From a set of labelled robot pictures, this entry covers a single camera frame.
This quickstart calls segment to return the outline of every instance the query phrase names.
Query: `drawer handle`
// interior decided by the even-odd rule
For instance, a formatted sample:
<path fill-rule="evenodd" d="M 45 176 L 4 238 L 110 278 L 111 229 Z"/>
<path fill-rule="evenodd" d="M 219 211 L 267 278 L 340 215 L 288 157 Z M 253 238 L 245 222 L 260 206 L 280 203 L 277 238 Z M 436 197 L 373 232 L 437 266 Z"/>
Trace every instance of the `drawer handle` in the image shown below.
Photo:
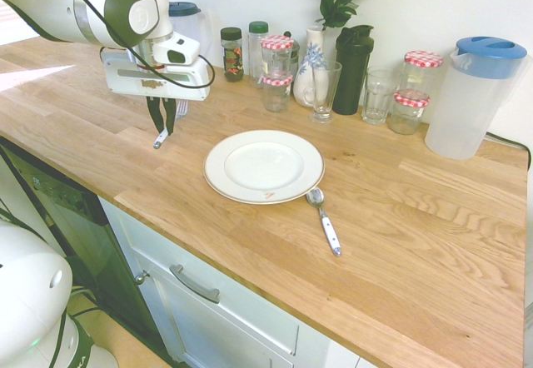
<path fill-rule="evenodd" d="M 218 289 L 206 289 L 203 286 L 198 285 L 191 279 L 187 278 L 185 274 L 183 274 L 183 266 L 180 264 L 178 266 L 171 266 L 170 272 L 187 288 L 189 288 L 191 291 L 194 291 L 197 295 L 203 297 L 204 299 L 207 299 L 209 301 L 212 301 L 215 304 L 218 304 L 220 302 L 220 291 Z"/>

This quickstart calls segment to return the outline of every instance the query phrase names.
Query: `green lid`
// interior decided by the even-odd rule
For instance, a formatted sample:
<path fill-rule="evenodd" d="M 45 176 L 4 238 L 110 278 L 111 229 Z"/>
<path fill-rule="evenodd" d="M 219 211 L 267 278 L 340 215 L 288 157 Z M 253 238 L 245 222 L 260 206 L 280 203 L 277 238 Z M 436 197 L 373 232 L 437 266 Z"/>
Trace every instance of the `green lid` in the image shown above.
<path fill-rule="evenodd" d="M 236 41 L 242 38 L 242 32 L 237 27 L 226 27 L 220 30 L 220 38 L 224 41 Z"/>
<path fill-rule="evenodd" d="M 267 33 L 268 23 L 264 21 L 252 21 L 248 25 L 248 32 L 251 33 Z"/>
<path fill-rule="evenodd" d="M 336 50 L 351 55 L 370 54 L 374 50 L 374 39 L 370 37 L 370 25 L 344 27 L 336 39 Z"/>

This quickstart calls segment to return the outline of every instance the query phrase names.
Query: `glass jar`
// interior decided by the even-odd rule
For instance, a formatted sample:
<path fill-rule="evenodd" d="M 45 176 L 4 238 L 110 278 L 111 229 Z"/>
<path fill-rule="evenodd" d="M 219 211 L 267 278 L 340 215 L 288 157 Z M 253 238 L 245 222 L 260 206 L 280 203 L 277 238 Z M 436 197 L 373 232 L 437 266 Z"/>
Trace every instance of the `glass jar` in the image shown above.
<path fill-rule="evenodd" d="M 294 39 L 284 35 L 269 35 L 261 40 L 263 76 L 287 79 L 291 75 L 291 50 Z"/>
<path fill-rule="evenodd" d="M 412 135 L 420 126 L 430 98 L 424 92 L 401 89 L 395 93 L 394 100 L 387 120 L 389 128 L 400 135 Z"/>
<path fill-rule="evenodd" d="M 220 31 L 220 38 L 224 48 L 224 77 L 229 82 L 241 81 L 244 76 L 241 29 L 237 27 L 223 28 Z"/>
<path fill-rule="evenodd" d="M 440 67 L 443 58 L 433 52 L 414 50 L 404 56 L 403 73 L 399 89 L 413 90 L 431 95 L 431 87 L 436 75 L 436 68 Z"/>
<path fill-rule="evenodd" d="M 268 35 L 268 23 L 253 21 L 248 25 L 248 76 L 253 87 L 261 87 L 263 57 L 261 40 Z"/>
<path fill-rule="evenodd" d="M 285 78 L 263 78 L 263 106 L 269 112 L 284 112 L 291 101 L 292 75 Z"/>

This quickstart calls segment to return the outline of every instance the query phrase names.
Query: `spice jar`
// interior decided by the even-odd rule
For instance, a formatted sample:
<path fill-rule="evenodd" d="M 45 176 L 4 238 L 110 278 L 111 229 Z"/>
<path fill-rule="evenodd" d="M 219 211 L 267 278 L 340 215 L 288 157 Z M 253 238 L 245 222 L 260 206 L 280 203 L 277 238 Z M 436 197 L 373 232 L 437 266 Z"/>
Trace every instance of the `spice jar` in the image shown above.
<path fill-rule="evenodd" d="M 412 135 L 420 126 L 430 98 L 421 91 L 401 89 L 395 93 L 394 101 L 387 120 L 389 128 L 400 135 Z"/>
<path fill-rule="evenodd" d="M 414 50 L 406 53 L 404 61 L 398 89 L 412 89 L 425 93 L 429 97 L 433 80 L 435 79 L 436 68 L 440 67 L 443 62 L 442 57 L 433 52 Z"/>
<path fill-rule="evenodd" d="M 261 40 L 263 76 L 287 79 L 291 75 L 291 50 L 294 39 L 270 35 Z"/>
<path fill-rule="evenodd" d="M 269 112 L 284 112 L 291 101 L 292 75 L 285 78 L 263 78 L 263 106 Z"/>
<path fill-rule="evenodd" d="M 229 82 L 241 81 L 244 76 L 241 29 L 237 27 L 223 28 L 220 31 L 220 38 L 224 48 L 224 77 Z"/>

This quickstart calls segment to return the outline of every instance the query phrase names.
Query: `sunlight patch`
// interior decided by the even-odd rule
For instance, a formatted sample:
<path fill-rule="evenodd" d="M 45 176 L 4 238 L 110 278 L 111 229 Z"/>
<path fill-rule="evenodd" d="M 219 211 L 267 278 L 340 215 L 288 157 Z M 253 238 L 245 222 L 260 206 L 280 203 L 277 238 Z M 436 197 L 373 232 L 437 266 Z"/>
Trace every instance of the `sunlight patch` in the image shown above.
<path fill-rule="evenodd" d="M 42 78 L 46 75 L 65 70 L 70 67 L 74 66 L 41 68 L 38 70 L 6 72 L 4 74 L 0 74 L 0 92 L 5 91 L 6 89 L 11 89 L 12 87 L 17 87 L 19 85 L 22 85 L 23 83 L 33 81 L 34 79 Z"/>

